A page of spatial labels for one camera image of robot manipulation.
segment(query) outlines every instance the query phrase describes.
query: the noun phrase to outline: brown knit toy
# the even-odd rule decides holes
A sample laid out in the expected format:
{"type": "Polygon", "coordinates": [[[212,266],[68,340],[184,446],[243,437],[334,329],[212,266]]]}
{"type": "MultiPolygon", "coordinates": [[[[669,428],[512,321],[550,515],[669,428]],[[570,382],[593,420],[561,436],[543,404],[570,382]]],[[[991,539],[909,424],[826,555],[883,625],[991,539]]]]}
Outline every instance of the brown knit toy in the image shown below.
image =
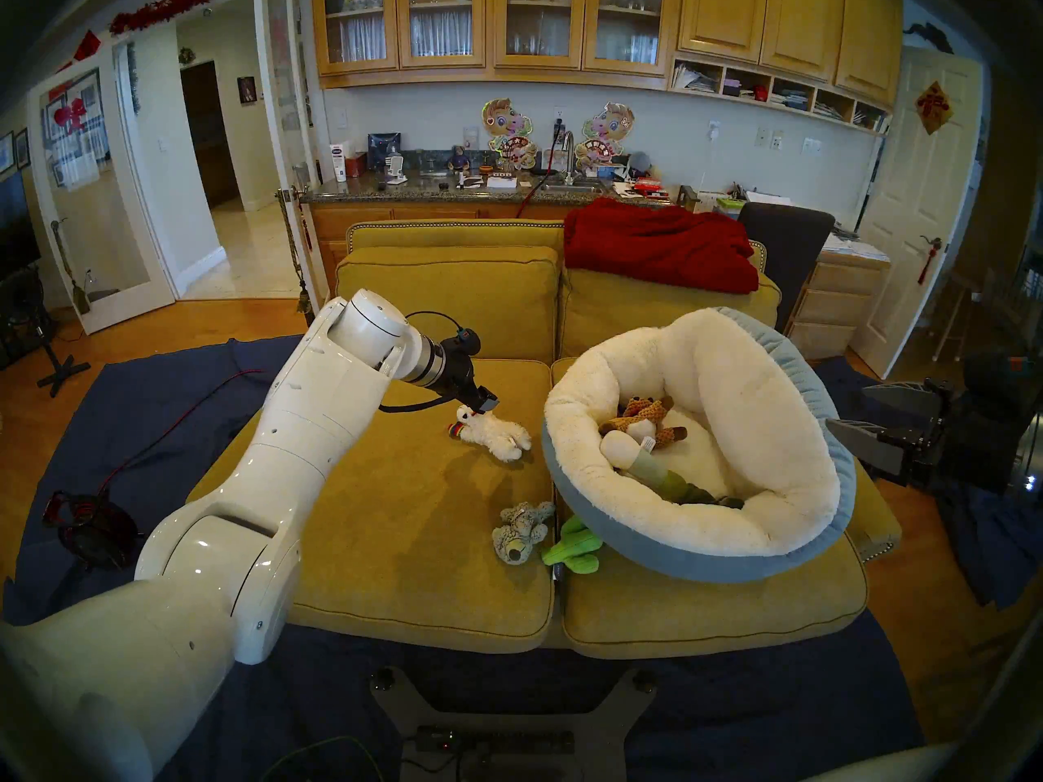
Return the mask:
{"type": "Polygon", "coordinates": [[[598,427],[598,433],[604,437],[609,432],[624,432],[637,442],[644,440],[645,437],[655,437],[656,445],[670,445],[670,443],[679,442],[688,436],[688,430],[683,425],[659,427],[666,412],[673,408],[674,399],[670,395],[665,395],[659,400],[653,400],[651,397],[632,397],[623,410],[623,415],[603,422],[598,427]]]}

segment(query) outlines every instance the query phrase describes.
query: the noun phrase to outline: glass cabinet door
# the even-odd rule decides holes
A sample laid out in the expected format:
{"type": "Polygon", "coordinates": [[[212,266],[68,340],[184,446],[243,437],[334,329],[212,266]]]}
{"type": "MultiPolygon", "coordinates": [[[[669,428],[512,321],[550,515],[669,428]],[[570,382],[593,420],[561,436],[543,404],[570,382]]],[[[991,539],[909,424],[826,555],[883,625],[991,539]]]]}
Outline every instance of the glass cabinet door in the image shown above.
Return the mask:
{"type": "Polygon", "coordinates": [[[659,75],[668,5],[677,0],[586,0],[583,69],[659,75]]]}
{"type": "Polygon", "coordinates": [[[395,69],[398,66],[395,0],[313,2],[321,74],[395,69]]]}
{"type": "Polygon", "coordinates": [[[403,67],[485,65],[485,0],[398,0],[403,67]]]}
{"type": "Polygon", "coordinates": [[[496,66],[579,69],[583,0],[494,0],[496,66]]]}

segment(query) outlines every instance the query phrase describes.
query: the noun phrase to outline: black chair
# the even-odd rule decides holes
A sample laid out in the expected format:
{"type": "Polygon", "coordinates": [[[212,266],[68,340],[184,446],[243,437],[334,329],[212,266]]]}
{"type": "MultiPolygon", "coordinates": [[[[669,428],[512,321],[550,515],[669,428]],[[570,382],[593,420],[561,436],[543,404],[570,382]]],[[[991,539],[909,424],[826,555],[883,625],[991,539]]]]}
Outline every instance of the black chair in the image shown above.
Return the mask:
{"type": "Polygon", "coordinates": [[[781,333],[836,219],[802,206],[747,201],[738,221],[751,241],[760,241],[768,249],[765,274],[782,292],[775,322],[775,329],[781,333]]]}
{"type": "Polygon", "coordinates": [[[67,378],[91,368],[90,364],[75,364],[70,356],[65,362],[59,362],[51,349],[50,338],[53,324],[44,308],[44,288],[35,269],[19,269],[3,280],[0,280],[0,326],[8,331],[22,329],[25,337],[35,337],[40,345],[51,360],[54,372],[37,382],[38,387],[50,386],[51,397],[67,378]]]}

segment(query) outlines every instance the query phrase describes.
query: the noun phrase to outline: white door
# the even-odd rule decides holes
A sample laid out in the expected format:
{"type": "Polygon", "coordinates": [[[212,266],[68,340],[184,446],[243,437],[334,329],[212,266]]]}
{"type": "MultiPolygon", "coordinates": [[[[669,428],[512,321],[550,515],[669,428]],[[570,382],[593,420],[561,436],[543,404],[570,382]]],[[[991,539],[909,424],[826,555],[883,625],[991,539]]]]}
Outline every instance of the white door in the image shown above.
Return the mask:
{"type": "Polygon", "coordinates": [[[902,48],[891,132],[858,227],[866,241],[891,258],[891,269],[873,312],[851,341],[851,348],[881,378],[894,366],[941,273],[967,196],[980,120],[980,64],[902,48]],[[952,117],[928,136],[916,101],[936,80],[949,97],[952,117]],[[941,240],[941,248],[927,265],[935,239],[941,240]]]}
{"type": "Polygon", "coordinates": [[[83,329],[173,302],[130,171],[113,48],[37,84],[27,104],[40,210],[83,329]]]}
{"type": "Polygon", "coordinates": [[[275,151],[278,184],[286,201],[286,222],[293,236],[293,247],[312,300],[312,310],[317,312],[321,297],[316,291],[312,262],[306,251],[300,203],[297,200],[300,191],[318,187],[318,177],[305,121],[294,0],[253,0],[253,17],[265,112],[275,151]]]}

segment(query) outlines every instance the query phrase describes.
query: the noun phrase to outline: television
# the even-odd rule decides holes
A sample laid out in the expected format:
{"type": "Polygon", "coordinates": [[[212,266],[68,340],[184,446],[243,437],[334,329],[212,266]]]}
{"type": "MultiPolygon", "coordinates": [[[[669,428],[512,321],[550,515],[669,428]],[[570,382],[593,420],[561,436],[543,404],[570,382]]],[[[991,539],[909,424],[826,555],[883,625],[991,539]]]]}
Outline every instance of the television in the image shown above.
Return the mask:
{"type": "Polygon", "coordinates": [[[40,260],[22,174],[0,181],[0,279],[40,260]]]}

